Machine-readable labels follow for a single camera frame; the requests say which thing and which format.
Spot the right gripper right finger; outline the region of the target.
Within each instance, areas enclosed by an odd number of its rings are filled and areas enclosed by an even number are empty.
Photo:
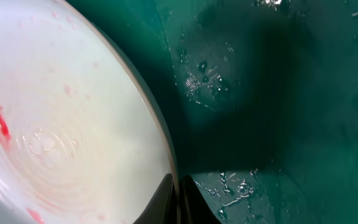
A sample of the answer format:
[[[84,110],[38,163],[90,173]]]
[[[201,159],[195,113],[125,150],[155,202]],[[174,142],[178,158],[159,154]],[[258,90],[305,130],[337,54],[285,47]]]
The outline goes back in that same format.
[[[190,175],[180,181],[181,224],[221,224]]]

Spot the light blue plate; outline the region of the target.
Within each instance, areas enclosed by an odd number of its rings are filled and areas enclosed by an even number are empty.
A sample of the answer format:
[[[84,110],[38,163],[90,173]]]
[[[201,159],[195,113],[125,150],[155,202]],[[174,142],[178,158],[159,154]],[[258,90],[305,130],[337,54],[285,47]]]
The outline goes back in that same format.
[[[176,189],[114,43],[65,1],[0,1],[0,223],[134,223],[166,174]]]

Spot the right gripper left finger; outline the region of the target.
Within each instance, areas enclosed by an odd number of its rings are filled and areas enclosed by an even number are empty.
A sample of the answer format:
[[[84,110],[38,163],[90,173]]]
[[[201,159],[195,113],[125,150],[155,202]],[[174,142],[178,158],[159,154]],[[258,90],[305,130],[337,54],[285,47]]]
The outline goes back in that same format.
[[[134,224],[176,224],[176,195],[172,174],[166,174]]]

